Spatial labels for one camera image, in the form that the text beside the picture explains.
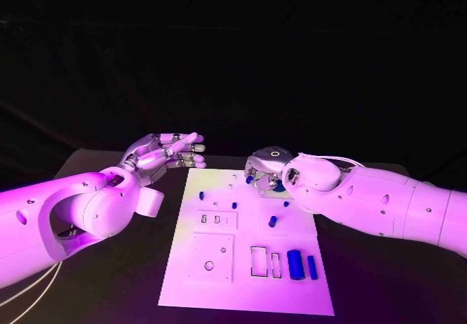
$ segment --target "black background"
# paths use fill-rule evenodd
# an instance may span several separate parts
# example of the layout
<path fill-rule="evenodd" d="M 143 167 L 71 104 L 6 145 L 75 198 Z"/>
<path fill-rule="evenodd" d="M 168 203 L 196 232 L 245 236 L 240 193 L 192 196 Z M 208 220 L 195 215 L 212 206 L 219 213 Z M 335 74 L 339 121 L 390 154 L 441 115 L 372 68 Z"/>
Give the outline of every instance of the black background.
<path fill-rule="evenodd" d="M 462 1 L 10 1 L 0 9 L 2 188 L 80 148 L 198 131 L 212 155 L 398 163 L 467 190 Z"/>

